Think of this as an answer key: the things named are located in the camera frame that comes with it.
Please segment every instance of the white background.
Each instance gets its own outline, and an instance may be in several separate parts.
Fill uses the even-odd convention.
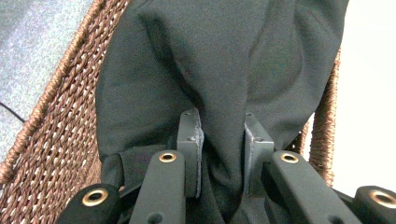
[[[349,1],[341,48],[333,186],[396,192],[396,1]]]

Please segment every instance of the thin black wire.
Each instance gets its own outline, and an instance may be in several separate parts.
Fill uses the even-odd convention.
[[[18,120],[20,120],[22,123],[25,122],[25,120],[23,118],[21,118],[21,116],[19,116],[15,111],[13,111],[11,108],[9,108],[8,106],[4,105],[3,103],[0,102],[0,105],[5,108],[6,110],[8,110],[13,116],[15,116]]]

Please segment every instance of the black cloth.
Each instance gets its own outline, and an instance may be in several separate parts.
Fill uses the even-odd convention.
[[[237,210],[245,113],[255,114],[277,149],[292,141],[318,106],[346,9],[347,0],[133,1],[96,90],[102,178],[122,179],[106,175],[119,173],[109,172],[118,166],[106,158],[120,154],[125,185],[141,181],[144,172],[130,177],[128,167],[144,170],[147,160],[122,155],[172,147],[180,114],[197,107],[205,132],[203,182],[201,197],[188,199],[187,223],[244,214]]]

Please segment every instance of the speckled gray surface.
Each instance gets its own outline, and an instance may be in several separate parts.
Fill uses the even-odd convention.
[[[0,1],[0,101],[28,119],[92,0]],[[0,161],[21,122],[0,108]]]

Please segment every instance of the woven basket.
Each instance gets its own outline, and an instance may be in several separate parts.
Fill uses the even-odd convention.
[[[98,183],[95,88],[114,28],[130,0],[94,0],[32,115],[0,164],[0,223],[54,223]],[[339,55],[315,116],[311,164],[332,183]],[[302,153],[307,125],[289,149]]]

